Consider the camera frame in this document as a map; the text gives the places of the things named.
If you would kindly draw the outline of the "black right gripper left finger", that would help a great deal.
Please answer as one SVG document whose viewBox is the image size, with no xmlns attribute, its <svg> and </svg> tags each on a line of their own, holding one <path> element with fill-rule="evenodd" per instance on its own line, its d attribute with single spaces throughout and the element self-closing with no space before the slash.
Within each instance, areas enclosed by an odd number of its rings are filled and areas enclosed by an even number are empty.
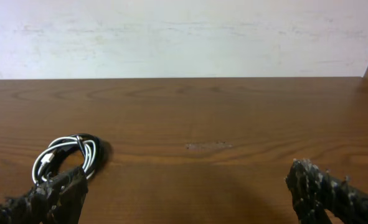
<svg viewBox="0 0 368 224">
<path fill-rule="evenodd" d="M 7 198 L 0 204 L 0 224 L 78 224 L 87 193 L 86 175 L 75 167 Z"/>
</svg>

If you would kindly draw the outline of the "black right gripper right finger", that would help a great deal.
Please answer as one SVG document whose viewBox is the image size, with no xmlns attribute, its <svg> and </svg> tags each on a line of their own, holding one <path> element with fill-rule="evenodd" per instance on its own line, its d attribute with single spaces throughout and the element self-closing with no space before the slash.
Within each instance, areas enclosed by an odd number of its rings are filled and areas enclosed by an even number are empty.
<svg viewBox="0 0 368 224">
<path fill-rule="evenodd" d="M 294 159 L 285 177 L 300 223 L 331 223 L 327 211 L 344 224 L 368 224 L 368 194 L 337 179 L 309 159 Z"/>
</svg>

